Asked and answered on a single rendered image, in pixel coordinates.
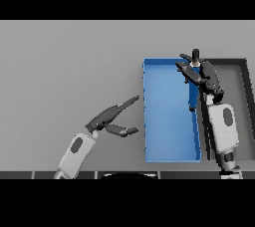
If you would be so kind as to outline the blue bin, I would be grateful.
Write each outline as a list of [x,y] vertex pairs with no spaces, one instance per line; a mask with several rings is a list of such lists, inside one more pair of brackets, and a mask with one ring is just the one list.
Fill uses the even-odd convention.
[[189,84],[177,70],[179,61],[143,59],[144,152],[149,163],[201,159],[197,114],[189,110]]

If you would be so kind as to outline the dark strip with pale lines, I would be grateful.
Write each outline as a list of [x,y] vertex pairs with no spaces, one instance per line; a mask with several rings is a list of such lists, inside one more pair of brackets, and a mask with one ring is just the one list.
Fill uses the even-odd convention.
[[[54,171],[0,171],[0,179],[53,179]],[[218,171],[153,171],[153,172],[106,172],[81,171],[77,179],[102,178],[152,178],[152,179],[219,179]]]

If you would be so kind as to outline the dark grey bin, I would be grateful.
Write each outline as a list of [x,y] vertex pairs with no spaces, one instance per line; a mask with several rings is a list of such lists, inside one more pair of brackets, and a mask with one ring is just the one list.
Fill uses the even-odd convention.
[[255,160],[255,102],[245,59],[209,59],[224,90],[223,101],[234,108],[239,160]]

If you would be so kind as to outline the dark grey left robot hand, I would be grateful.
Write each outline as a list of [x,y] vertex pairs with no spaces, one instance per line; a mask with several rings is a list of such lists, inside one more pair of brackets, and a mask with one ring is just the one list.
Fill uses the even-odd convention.
[[95,116],[87,125],[86,129],[89,133],[93,133],[96,131],[101,131],[105,129],[108,133],[126,137],[128,135],[134,134],[138,132],[136,127],[122,127],[116,124],[112,124],[112,121],[125,109],[131,106],[134,102],[139,99],[139,96],[135,96],[121,105],[115,105],[109,107]]

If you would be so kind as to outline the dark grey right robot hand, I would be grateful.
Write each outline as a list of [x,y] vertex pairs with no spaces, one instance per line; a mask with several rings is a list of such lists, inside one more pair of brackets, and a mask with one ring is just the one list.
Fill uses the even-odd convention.
[[192,58],[185,54],[180,54],[182,62],[176,62],[177,70],[185,76],[185,82],[192,82],[196,86],[200,86],[202,91],[207,95],[213,95],[213,102],[220,104],[224,91],[220,87],[219,78],[213,66],[209,61],[200,59],[199,71],[195,72],[191,67]]

